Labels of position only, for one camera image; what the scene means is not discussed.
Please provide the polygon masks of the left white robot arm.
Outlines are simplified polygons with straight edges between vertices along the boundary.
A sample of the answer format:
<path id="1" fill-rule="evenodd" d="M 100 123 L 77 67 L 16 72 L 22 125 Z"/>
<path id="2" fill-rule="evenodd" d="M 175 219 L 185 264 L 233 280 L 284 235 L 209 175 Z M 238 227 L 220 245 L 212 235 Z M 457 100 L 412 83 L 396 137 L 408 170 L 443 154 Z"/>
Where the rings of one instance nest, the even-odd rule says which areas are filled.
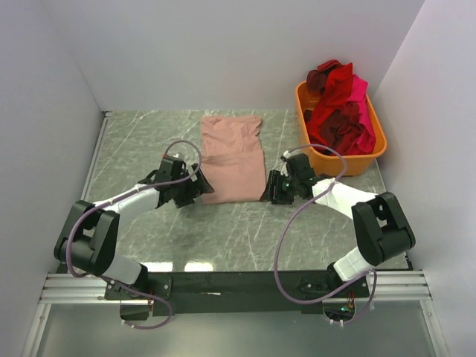
<path id="1" fill-rule="evenodd" d="M 149 288 L 148 269 L 116 252 L 121 225 L 170 201 L 182 208 L 213 192 L 198 164 L 189 172 L 183 160 L 164 155 L 158 169 L 124 193 L 94 203 L 75 202 L 54 247 L 54 257 L 69 268 L 120 281 L 129 297 L 142 298 Z"/>

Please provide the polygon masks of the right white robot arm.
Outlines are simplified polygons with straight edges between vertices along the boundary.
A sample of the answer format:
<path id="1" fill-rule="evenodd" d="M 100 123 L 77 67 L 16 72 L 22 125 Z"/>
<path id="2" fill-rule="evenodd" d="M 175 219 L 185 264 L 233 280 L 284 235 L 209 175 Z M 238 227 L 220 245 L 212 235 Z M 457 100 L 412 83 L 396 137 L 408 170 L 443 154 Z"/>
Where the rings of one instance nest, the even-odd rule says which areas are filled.
<path id="1" fill-rule="evenodd" d="M 330 265 L 327 290 L 336 297 L 353 287 L 352 279 L 412 249 L 414 233 L 397 197 L 370 193 L 325 174 L 316 175 L 307 155 L 283 158 L 281 170 L 271 170 L 260 198 L 273 205 L 290 205 L 295 197 L 311 200 L 353 221 L 356 247 Z"/>

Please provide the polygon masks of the pink t shirt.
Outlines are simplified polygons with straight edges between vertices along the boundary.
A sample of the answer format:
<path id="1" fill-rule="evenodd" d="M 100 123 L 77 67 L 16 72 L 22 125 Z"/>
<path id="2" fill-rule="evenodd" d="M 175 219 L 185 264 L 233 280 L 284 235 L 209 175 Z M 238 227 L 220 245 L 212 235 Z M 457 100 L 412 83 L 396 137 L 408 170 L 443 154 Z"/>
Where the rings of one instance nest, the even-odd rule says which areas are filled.
<path id="1" fill-rule="evenodd" d="M 203 196 L 205 205 L 260 199 L 266 186 L 261 124 L 254 115 L 201 118 L 202 172 L 214 188 Z"/>

